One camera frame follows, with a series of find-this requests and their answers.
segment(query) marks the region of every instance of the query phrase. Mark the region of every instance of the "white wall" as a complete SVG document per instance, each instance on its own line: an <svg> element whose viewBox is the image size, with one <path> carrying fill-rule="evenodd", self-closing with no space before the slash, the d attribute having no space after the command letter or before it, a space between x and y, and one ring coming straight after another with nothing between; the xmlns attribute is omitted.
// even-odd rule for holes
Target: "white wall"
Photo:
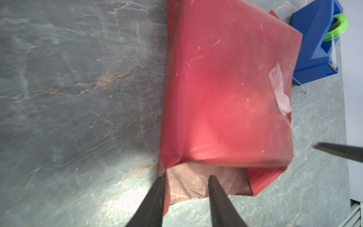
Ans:
<svg viewBox="0 0 363 227"><path fill-rule="evenodd" d="M363 147L363 1L340 0L349 28L340 38L347 143ZM363 202L363 163L348 161L350 197Z"/></svg>

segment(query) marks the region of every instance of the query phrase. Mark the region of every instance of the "dark pointed tool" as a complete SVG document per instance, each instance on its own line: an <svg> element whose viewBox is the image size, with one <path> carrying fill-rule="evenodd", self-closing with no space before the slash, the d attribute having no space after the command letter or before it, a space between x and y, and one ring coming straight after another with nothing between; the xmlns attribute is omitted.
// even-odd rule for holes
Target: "dark pointed tool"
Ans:
<svg viewBox="0 0 363 227"><path fill-rule="evenodd" d="M248 227L214 175L208 179L208 189L213 227Z"/></svg>
<svg viewBox="0 0 363 227"><path fill-rule="evenodd" d="M138 210L126 227L161 227L165 200L165 174L151 186Z"/></svg>
<svg viewBox="0 0 363 227"><path fill-rule="evenodd" d="M334 143L318 143L314 146L316 149L325 151L329 154L348 158L363 163L363 148Z"/></svg>

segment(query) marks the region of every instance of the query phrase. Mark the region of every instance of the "green tape roll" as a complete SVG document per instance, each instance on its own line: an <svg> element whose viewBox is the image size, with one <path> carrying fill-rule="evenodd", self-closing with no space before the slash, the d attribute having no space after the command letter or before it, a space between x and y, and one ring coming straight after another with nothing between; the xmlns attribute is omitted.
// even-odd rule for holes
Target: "green tape roll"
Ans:
<svg viewBox="0 0 363 227"><path fill-rule="evenodd" d="M338 27L326 34L324 41L331 41L332 39L336 39L348 30L349 23L346 15L341 13L335 14L333 17L335 19L338 19L340 24L338 25Z"/></svg>

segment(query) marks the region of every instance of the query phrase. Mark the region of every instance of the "marble countertop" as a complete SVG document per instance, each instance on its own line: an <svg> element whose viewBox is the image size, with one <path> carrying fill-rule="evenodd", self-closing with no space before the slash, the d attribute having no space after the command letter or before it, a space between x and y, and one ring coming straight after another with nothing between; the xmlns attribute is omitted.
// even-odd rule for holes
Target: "marble countertop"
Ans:
<svg viewBox="0 0 363 227"><path fill-rule="evenodd" d="M250 2L287 21L309 0ZM0 16L0 225L124 226L156 177L165 0L5 0ZM346 142L342 75L294 86L292 106L292 164L230 199L251 227L337 226L347 161L312 145ZM163 226L211 226L208 199Z"/></svg>

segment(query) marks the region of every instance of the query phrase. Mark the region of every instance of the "red gift bag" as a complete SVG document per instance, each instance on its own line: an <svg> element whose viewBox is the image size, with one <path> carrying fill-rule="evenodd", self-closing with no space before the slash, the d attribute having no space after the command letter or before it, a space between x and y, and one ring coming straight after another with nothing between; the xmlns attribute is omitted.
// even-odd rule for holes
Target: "red gift bag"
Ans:
<svg viewBox="0 0 363 227"><path fill-rule="evenodd" d="M159 173L170 204L257 195L293 158L291 83L302 34L241 0L167 0Z"/></svg>

